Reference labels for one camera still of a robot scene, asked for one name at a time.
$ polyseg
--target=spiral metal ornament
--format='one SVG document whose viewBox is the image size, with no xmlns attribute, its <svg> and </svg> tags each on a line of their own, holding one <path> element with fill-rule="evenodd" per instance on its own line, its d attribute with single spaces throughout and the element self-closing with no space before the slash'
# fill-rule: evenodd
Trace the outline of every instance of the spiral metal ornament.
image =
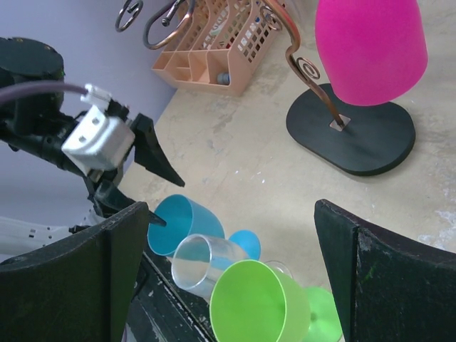
<svg viewBox="0 0 456 342">
<path fill-rule="evenodd" d="M 305 73 L 308 77 L 314 79 L 314 80 L 319 80 L 320 79 L 320 70 L 310 62 L 309 59 L 298 57 L 296 59 L 296 64 L 299 67 L 299 70 L 302 73 Z"/>
<path fill-rule="evenodd" d="M 328 94 L 313 81 L 320 78 L 320 71 L 318 71 L 318 68 L 305 58 L 294 58 L 293 56 L 293 54 L 301 47 L 301 35 L 299 34 L 298 27 L 294 23 L 293 19 L 277 0 L 263 0 L 263 2 L 266 4 L 266 8 L 260 12 L 263 19 L 269 25 L 271 25 L 271 22 L 273 23 L 273 21 L 280 23 L 280 27 L 284 27 L 290 35 L 291 45 L 285 51 L 285 58 L 290 65 L 290 68 L 299 77 L 299 79 L 301 79 L 301 81 L 303 81 L 320 98 L 320 100 L 324 102 L 336 123 L 343 126 L 343 120 L 333 101 L 331 101 Z M 268 17 L 264 15 L 265 12 L 270 12 Z"/>
<path fill-rule="evenodd" d="M 261 6 L 259 8 L 260 17 L 268 24 L 269 28 L 274 31 L 282 31 L 283 26 L 279 18 L 268 6 Z"/>
<path fill-rule="evenodd" d="M 122 9 L 120 10 L 119 15 L 117 16 L 117 19 L 115 20 L 115 30 L 117 32 L 124 32 L 126 29 L 128 29 L 130 25 L 133 24 L 136 18 L 140 15 L 141 10 L 144 7 L 143 0 L 136 1 L 133 5 L 130 6 L 132 1 L 133 0 L 127 0 L 123 4 Z M 120 22 L 122 21 L 125 12 L 131 14 L 131 17 L 127 20 L 125 24 L 121 26 Z"/>
</svg>

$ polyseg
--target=white cable connector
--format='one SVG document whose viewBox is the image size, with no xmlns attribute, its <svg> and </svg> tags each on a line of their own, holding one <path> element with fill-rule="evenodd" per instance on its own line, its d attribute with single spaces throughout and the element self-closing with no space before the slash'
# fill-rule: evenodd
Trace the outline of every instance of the white cable connector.
<svg viewBox="0 0 456 342">
<path fill-rule="evenodd" d="M 108 91 L 89 83 L 87 83 L 84 88 L 87 89 L 88 92 L 85 95 L 81 95 L 81 101 L 88 103 L 89 105 L 94 105 L 100 112 L 104 113 L 108 109 L 109 102 L 113 98 L 112 95 Z"/>
</svg>

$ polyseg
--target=clear plastic cup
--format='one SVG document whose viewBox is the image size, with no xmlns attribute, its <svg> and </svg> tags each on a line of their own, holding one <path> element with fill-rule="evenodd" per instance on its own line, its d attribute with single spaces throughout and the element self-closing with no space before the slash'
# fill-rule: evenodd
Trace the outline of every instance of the clear plastic cup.
<svg viewBox="0 0 456 342">
<path fill-rule="evenodd" d="M 248 254 L 234 242 L 192 234 L 176 248 L 171 275 L 180 289 L 209 300 L 223 272 L 245 259 L 249 259 Z"/>
</svg>

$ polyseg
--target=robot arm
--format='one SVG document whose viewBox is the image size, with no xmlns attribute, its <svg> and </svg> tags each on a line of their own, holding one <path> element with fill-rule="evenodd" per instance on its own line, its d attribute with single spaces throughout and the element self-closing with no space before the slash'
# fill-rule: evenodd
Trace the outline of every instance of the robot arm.
<svg viewBox="0 0 456 342">
<path fill-rule="evenodd" d="M 128 107 L 108 92 L 89 84 L 68 85 L 63 77 L 63 58 L 50 46 L 26 38 L 0 38 L 0 140 L 14 152 L 22 150 L 82 177 L 95 213 L 103 218 L 135 202 L 117 188 L 133 148 L 137 164 L 185 185 L 160 147 L 151 119 L 138 114 L 132 121 Z M 62 113 L 66 91 L 79 93 L 91 108 L 76 118 Z M 166 225 L 153 212 L 149 217 L 150 223 Z M 17 241 L 32 229 L 18 226 L 0 226 L 1 238 Z M 17 234 L 11 236 L 12 229 Z M 71 234 L 68 228 L 63 231 L 61 238 Z M 42 247 L 41 240 L 34 241 L 34 247 Z M 29 244 L 25 239 L 23 248 Z"/>
</svg>

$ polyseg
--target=cup rim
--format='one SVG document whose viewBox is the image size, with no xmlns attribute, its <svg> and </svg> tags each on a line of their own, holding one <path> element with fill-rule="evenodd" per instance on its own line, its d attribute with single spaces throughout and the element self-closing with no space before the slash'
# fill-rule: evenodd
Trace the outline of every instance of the cup rim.
<svg viewBox="0 0 456 342">
<path fill-rule="evenodd" d="M 186 238 L 188 238 L 188 236 L 190 236 L 191 234 L 191 231 L 192 231 L 192 228 L 193 228 L 193 224 L 195 223 L 195 211 L 193 210 L 193 205 L 192 205 L 192 202 L 191 202 L 191 199 L 188 198 L 187 196 L 185 195 L 181 195 L 181 194 L 173 194 L 173 195 L 170 195 L 170 196 L 167 196 L 165 197 L 159 204 L 158 206 L 155 208 L 155 213 L 157 212 L 157 210 L 160 208 L 161 205 L 165 204 L 166 201 L 168 200 L 171 200 L 172 198 L 182 198 L 186 201 L 186 203 L 188 204 L 189 208 L 190 208 L 190 211 L 192 213 L 192 221 L 190 222 L 190 226 L 187 230 L 187 233 L 186 233 Z M 180 242 L 173 250 L 169 249 L 167 252 L 157 252 L 155 251 L 155 248 L 153 248 L 153 243 L 150 241 L 149 239 L 149 232 L 150 232 L 150 226 L 155 226 L 155 224 L 149 224 L 149 229 L 147 230 L 147 244 L 149 245 L 149 248 L 152 252 L 154 252 L 156 255 L 159 255 L 159 256 L 162 256 L 162 257 L 171 257 L 177 250 L 179 244 L 182 242 Z"/>
<path fill-rule="evenodd" d="M 175 276 L 175 259 L 176 259 L 176 252 L 177 250 L 181 247 L 181 245 L 188 241 L 188 240 L 191 240 L 191 239 L 203 239 L 204 242 L 206 243 L 206 246 L 209 250 L 209 263 L 208 265 L 206 266 L 206 271 L 204 272 L 204 276 L 195 284 L 195 285 L 192 285 L 192 286 L 179 286 L 177 285 L 177 282 L 176 282 L 176 276 Z M 187 237 L 185 237 L 185 239 L 183 239 L 179 245 L 176 247 L 175 251 L 174 251 L 174 255 L 172 256 L 172 261 L 171 261 L 171 277 L 172 277 L 172 280 L 174 281 L 174 283 L 176 284 L 177 287 L 179 287 L 180 289 L 184 290 L 184 291 L 187 291 L 187 292 L 192 292 L 193 289 L 196 289 L 197 287 L 199 287 L 202 282 L 207 278 L 207 275 L 209 273 L 209 268 L 210 268 L 210 263 L 212 261 L 212 257 L 213 257 L 213 253 L 212 253 L 212 245 L 209 243 L 209 240 L 208 238 L 203 235 L 203 234 L 190 234 L 188 235 Z"/>
<path fill-rule="evenodd" d="M 277 336 L 277 339 L 276 339 L 276 341 L 280 341 L 280 338 L 282 337 L 282 335 L 284 333 L 284 328 L 285 328 L 285 323 L 286 323 L 286 315 L 288 313 L 288 306 L 286 305 L 286 295 L 285 295 L 284 286 L 283 286 L 282 282 L 280 281 L 280 278 L 277 276 L 276 272 L 271 267 L 266 265 L 264 262 L 261 262 L 261 261 L 258 261 L 258 260 L 247 259 L 247 260 L 241 260 L 241 261 L 235 262 L 233 265 L 228 267 L 224 271 L 224 273 L 220 276 L 220 278 L 217 280 L 217 282 L 214 285 L 214 289 L 212 290 L 212 295 L 211 295 L 211 298 L 210 298 L 210 301 L 209 301 L 209 318 L 210 318 L 210 321 L 211 321 L 211 323 L 213 323 L 212 301 L 213 301 L 214 295 L 217 293 L 217 286 L 219 286 L 220 280 L 223 279 L 223 277 L 226 276 L 226 274 L 228 274 L 228 271 L 231 268 L 236 267 L 238 264 L 243 264 L 243 263 L 247 263 L 247 262 L 252 263 L 252 264 L 259 264 L 262 267 L 266 268 L 272 274 L 272 276 L 277 281 L 277 283 L 280 285 L 282 299 L 284 300 L 284 303 L 285 303 L 285 312 L 284 312 L 284 317 L 283 317 L 282 322 L 281 322 L 281 330 L 280 330 L 280 334 Z M 218 340 L 217 332 L 216 332 L 215 329 L 213 329 L 213 326 L 212 326 L 212 330 L 214 331 L 215 338 Z"/>
</svg>

